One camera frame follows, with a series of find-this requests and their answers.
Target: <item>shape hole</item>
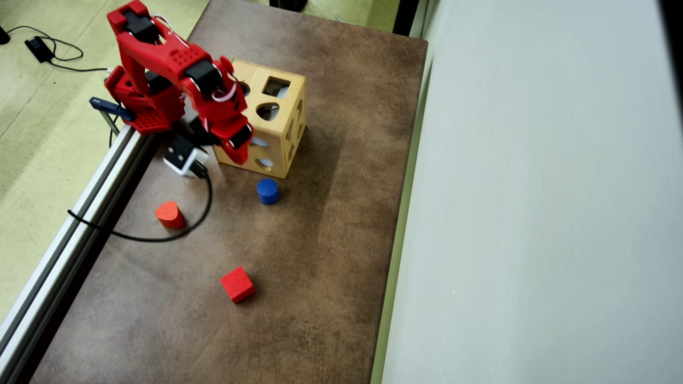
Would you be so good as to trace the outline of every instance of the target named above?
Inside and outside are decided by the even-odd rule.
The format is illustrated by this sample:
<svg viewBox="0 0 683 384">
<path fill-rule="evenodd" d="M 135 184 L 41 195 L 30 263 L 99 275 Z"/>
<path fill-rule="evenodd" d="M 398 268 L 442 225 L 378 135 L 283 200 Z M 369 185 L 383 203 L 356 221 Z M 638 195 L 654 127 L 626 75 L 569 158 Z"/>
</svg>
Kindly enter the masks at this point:
<svg viewBox="0 0 683 384">
<path fill-rule="evenodd" d="M 296 106 L 296 111 L 298 112 L 297 119 L 301 119 L 301 112 L 303 111 L 303 99 L 299 100 L 299 104 Z"/>
<path fill-rule="evenodd" d="M 251 145 L 252 146 L 259 146 L 259 147 L 270 147 L 270 144 L 268 144 L 267 141 L 263 139 L 259 139 L 258 137 L 254 136 L 251 138 Z"/>
<path fill-rule="evenodd" d="M 270 171 L 270 168 L 273 166 L 273 162 L 268 159 L 256 159 L 254 161 L 264 171 Z"/>
<path fill-rule="evenodd" d="M 272 122 L 277 116 L 277 112 L 280 110 L 280 106 L 276 102 L 268 102 L 266 104 L 261 104 L 256 108 L 256 114 L 259 115 L 263 120 Z"/>
<path fill-rule="evenodd" d="M 287 129 L 287 135 L 285 135 L 285 139 L 291 140 L 292 139 L 292 127 L 294 126 L 294 119 L 290 121 L 290 127 Z"/>
<path fill-rule="evenodd" d="M 268 77 L 263 93 L 277 98 L 284 98 L 290 88 L 290 82 L 275 77 Z"/>
<path fill-rule="evenodd" d="M 249 92 L 251 92 L 251 88 L 247 85 L 247 83 L 243 83 L 240 81 L 240 88 L 242 88 L 242 93 L 246 96 L 249 95 Z"/>
</svg>

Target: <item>wooden shape sorter cube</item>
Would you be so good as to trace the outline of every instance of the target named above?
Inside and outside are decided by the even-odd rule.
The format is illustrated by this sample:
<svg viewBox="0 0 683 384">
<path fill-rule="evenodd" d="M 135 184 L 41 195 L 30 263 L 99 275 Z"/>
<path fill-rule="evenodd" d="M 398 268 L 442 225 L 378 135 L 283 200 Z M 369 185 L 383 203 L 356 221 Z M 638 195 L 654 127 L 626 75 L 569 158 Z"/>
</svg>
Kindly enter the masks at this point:
<svg viewBox="0 0 683 384">
<path fill-rule="evenodd" d="M 306 78 L 243 60 L 232 62 L 235 76 L 245 93 L 247 109 L 242 113 L 254 127 L 249 160 L 233 163 L 219 146 L 220 163 L 260 174 L 285 178 L 306 129 Z"/>
</svg>

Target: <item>floor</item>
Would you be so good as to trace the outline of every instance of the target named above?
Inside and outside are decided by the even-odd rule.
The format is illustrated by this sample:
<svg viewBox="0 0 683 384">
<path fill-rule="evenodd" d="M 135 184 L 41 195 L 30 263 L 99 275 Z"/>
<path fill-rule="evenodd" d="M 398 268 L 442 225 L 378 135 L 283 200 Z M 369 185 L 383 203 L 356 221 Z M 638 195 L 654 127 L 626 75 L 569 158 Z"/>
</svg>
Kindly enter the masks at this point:
<svg viewBox="0 0 683 384">
<path fill-rule="evenodd" d="M 75 68 L 111 68 L 118 50 L 106 13 L 127 0 L 3 0 L 0 25 L 31 25 L 73 42 L 85 56 Z M 145 0 L 182 36 L 208 0 Z M 255 1 L 267 3 L 267 0 Z M 309 0 L 303 13 L 391 31 L 398 0 Z M 71 72 L 39 64 L 23 44 L 36 35 L 10 33 L 0 46 L 0 318 L 4 318 L 108 149 L 109 129 L 88 99 L 110 100 L 104 72 Z M 57 49 L 70 56 L 72 49 Z"/>
</svg>

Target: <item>red robot arm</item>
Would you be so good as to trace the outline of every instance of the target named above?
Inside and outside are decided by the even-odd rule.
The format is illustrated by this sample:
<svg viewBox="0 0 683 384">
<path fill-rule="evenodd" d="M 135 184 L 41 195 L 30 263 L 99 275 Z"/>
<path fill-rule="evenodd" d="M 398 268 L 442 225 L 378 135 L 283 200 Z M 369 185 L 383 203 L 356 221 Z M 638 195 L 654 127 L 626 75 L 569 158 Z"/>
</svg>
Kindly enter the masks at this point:
<svg viewBox="0 0 683 384">
<path fill-rule="evenodd" d="M 183 40 L 159 16 L 151 17 L 139 0 L 109 12 L 107 19 L 122 67 L 104 84 L 116 101 L 136 113 L 126 123 L 143 134 L 168 131 L 184 114 L 184 92 L 204 128 L 231 160 L 243 164 L 253 128 L 242 115 L 247 102 L 230 61 L 222 56 L 213 60 L 200 46 Z"/>
</svg>

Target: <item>black cable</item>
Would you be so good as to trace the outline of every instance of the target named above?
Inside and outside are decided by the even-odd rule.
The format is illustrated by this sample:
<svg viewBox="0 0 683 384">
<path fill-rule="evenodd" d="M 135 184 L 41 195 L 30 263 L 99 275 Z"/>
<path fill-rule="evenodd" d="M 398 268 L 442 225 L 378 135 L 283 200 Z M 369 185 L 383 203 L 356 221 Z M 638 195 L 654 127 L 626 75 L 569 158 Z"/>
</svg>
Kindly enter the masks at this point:
<svg viewBox="0 0 683 384">
<path fill-rule="evenodd" d="M 91 223 L 88 220 L 85 220 L 82 217 L 77 216 L 71 210 L 67 210 L 67 212 L 74 219 L 76 219 L 77 221 L 80 221 L 83 224 L 88 225 L 89 227 L 95 228 L 96 230 L 98 230 L 100 232 L 112 234 L 112 235 L 118 236 L 120 238 L 125 238 L 126 240 L 139 241 L 141 243 L 166 243 L 168 241 L 178 240 L 179 238 L 183 238 L 183 237 L 187 236 L 193 230 L 196 230 L 197 227 L 199 227 L 199 225 L 201 225 L 201 223 L 204 222 L 204 219 L 206 219 L 206 217 L 209 214 L 209 210 L 211 209 L 211 204 L 213 203 L 213 186 L 211 185 L 211 178 L 209 178 L 209 174 L 203 165 L 201 165 L 199 163 L 195 163 L 194 165 L 196 166 L 195 169 L 199 170 L 199 172 L 196 172 L 197 176 L 206 180 L 206 186 L 208 187 L 209 197 L 208 197 L 208 201 L 206 202 L 206 208 L 204 209 L 204 213 L 201 214 L 201 217 L 199 218 L 199 220 L 197 220 L 196 223 L 194 223 L 192 226 L 190 226 L 186 230 L 184 230 L 178 234 L 174 234 L 173 236 L 162 237 L 162 238 L 148 238 L 148 237 L 131 236 L 129 234 L 123 234 L 121 232 L 116 232 L 115 230 L 108 230 L 106 228 L 100 227 L 97 224 Z"/>
<path fill-rule="evenodd" d="M 73 44 L 71 44 L 71 43 L 69 43 L 69 42 L 65 42 L 65 41 L 60 40 L 60 39 L 52 38 L 52 37 L 50 37 L 50 35 L 48 35 L 47 33 L 43 32 L 43 31 L 41 31 L 40 29 L 30 27 L 29 25 L 20 25 L 20 26 L 18 26 L 18 27 L 14 27 L 14 28 L 10 29 L 9 31 L 7 31 L 7 33 L 12 32 L 12 31 L 14 31 L 14 30 L 17 30 L 17 29 L 19 29 L 19 28 L 28 28 L 28 29 L 32 29 L 32 30 L 34 30 L 34 31 L 36 31 L 36 32 L 38 32 L 38 33 L 41 33 L 47 40 L 52 41 L 52 44 L 53 44 L 53 47 L 52 47 L 52 55 L 54 56 L 54 58 L 55 58 L 56 60 L 59 60 L 59 61 L 73 61 L 73 60 L 78 60 L 78 59 L 80 59 L 80 58 L 83 57 L 83 50 L 81 50 L 79 47 L 77 47 L 77 46 L 75 46 L 75 45 L 73 45 Z M 77 56 L 74 56 L 74 57 L 69 57 L 68 59 L 64 59 L 64 58 L 61 58 L 61 57 L 57 57 L 57 42 L 61 42 L 62 44 L 65 44 L 65 45 L 68 45 L 68 46 L 71 46 L 71 47 L 75 48 L 75 49 L 79 52 L 79 54 L 78 54 Z M 90 68 L 90 69 L 69 68 L 69 67 L 60 66 L 60 65 L 58 65 L 58 64 L 55 64 L 55 63 L 52 62 L 51 59 L 48 60 L 48 63 L 52 64 L 52 65 L 55 66 L 55 67 L 63 68 L 63 69 L 67 69 L 67 70 L 72 70 L 72 71 L 75 71 L 75 72 L 93 72 L 93 71 L 96 71 L 96 70 L 108 70 L 108 68 Z"/>
<path fill-rule="evenodd" d="M 58 65 L 58 64 L 53 63 L 51 60 L 48 60 L 47 62 L 50 63 L 50 64 L 52 64 L 52 65 L 54 65 L 54 66 L 57 67 L 57 68 L 68 69 L 68 70 L 72 70 L 72 71 L 75 71 L 75 72 L 94 72 L 94 71 L 96 71 L 96 70 L 109 70 L 108 68 L 76 69 L 76 68 L 69 68 L 69 67 L 60 66 L 60 65 Z"/>
</svg>

